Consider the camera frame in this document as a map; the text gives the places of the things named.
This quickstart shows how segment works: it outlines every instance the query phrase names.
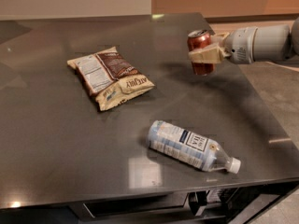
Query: countertop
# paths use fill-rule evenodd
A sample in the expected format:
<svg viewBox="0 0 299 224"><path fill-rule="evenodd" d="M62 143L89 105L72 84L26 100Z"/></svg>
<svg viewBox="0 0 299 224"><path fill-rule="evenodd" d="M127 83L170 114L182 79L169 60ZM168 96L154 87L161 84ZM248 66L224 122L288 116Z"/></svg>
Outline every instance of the countertop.
<svg viewBox="0 0 299 224"><path fill-rule="evenodd" d="M0 27L0 208L299 179L298 150L268 108L297 114L298 73L226 61L194 75L187 34L212 33L200 14ZM99 112L66 61L112 46L155 88ZM201 172L148 149L156 119L218 141L242 161L239 173Z"/></svg>

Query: red soda can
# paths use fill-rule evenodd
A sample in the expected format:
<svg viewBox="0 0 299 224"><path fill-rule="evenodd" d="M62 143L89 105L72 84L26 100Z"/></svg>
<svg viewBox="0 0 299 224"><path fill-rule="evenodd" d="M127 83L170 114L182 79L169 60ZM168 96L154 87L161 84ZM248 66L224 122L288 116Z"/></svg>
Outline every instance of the red soda can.
<svg viewBox="0 0 299 224"><path fill-rule="evenodd" d="M196 30L188 34L189 51L202 49L211 44L211 36L207 30ZM193 72L196 75L207 75L214 71L213 63L192 63Z"/></svg>

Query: brown chip bag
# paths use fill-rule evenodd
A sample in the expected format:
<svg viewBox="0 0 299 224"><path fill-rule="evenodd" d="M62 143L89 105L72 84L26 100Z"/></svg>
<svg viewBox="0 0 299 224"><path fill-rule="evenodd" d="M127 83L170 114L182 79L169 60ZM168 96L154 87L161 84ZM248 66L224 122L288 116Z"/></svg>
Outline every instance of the brown chip bag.
<svg viewBox="0 0 299 224"><path fill-rule="evenodd" d="M100 110L125 103L154 87L148 78L126 62L116 48L67 61L77 70Z"/></svg>

